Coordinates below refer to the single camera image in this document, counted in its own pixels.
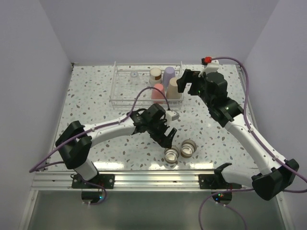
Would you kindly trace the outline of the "beige plastic cup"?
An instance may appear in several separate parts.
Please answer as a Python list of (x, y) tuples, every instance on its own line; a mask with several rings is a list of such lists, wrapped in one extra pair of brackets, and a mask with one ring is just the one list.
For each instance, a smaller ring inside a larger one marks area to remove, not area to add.
[(167, 99), (179, 100), (181, 99), (181, 93), (178, 92), (177, 78), (171, 78), (166, 91)]

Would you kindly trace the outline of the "lavender plastic cup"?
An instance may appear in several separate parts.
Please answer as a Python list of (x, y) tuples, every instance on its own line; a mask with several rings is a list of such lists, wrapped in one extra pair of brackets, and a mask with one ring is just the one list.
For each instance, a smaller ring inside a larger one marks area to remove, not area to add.
[(173, 67), (166, 67), (163, 73), (163, 84), (168, 86), (169, 81), (176, 76), (176, 71)]

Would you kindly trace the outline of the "red plastic cup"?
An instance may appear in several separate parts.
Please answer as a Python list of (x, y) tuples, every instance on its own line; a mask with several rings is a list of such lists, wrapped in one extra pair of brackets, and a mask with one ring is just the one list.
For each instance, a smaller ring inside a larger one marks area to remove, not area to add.
[(157, 83), (154, 86), (154, 89), (152, 89), (152, 94), (151, 94), (151, 99), (152, 100), (162, 100), (164, 99), (164, 94), (165, 94), (165, 90), (164, 90), (164, 86), (161, 83)]

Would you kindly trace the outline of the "steel cup brown band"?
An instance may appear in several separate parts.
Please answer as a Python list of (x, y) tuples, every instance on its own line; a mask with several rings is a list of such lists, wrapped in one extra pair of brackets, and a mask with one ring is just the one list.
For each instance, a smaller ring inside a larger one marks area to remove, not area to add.
[(159, 68), (150, 69), (149, 84), (154, 86), (156, 84), (162, 83), (162, 71)]

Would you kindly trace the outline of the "clear glass cup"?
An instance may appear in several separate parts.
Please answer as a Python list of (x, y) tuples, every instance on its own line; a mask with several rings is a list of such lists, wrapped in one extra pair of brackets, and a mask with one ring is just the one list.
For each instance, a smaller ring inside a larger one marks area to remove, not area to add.
[(137, 71), (130, 72), (130, 84), (131, 85), (138, 85), (140, 81), (140, 77)]

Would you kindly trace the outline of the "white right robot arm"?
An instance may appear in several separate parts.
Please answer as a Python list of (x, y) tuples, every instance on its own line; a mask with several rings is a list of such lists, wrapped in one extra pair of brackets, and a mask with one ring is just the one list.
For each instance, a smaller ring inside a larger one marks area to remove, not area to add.
[(243, 108), (228, 97), (228, 84), (222, 74), (186, 69), (177, 80), (178, 92), (184, 92), (188, 83), (191, 84), (189, 95), (202, 99), (211, 117), (239, 141), (259, 169), (259, 174), (249, 177), (230, 170), (230, 163), (225, 163), (214, 171), (213, 181), (217, 187), (225, 188), (230, 183), (252, 187), (259, 197), (268, 201), (292, 184), (299, 169), (298, 162), (276, 152), (244, 118)]

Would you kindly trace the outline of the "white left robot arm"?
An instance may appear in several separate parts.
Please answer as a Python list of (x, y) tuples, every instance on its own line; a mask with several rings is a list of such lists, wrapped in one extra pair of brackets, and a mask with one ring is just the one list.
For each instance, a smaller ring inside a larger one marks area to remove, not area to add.
[(128, 112), (109, 122), (82, 125), (74, 121), (61, 134), (55, 146), (66, 168), (77, 172), (87, 187), (95, 188), (100, 182), (99, 172), (88, 158), (93, 146), (117, 137), (147, 132), (154, 142), (168, 149), (172, 147), (177, 132), (177, 129), (170, 128), (170, 123), (178, 118), (178, 112), (165, 110), (154, 103), (147, 109)]

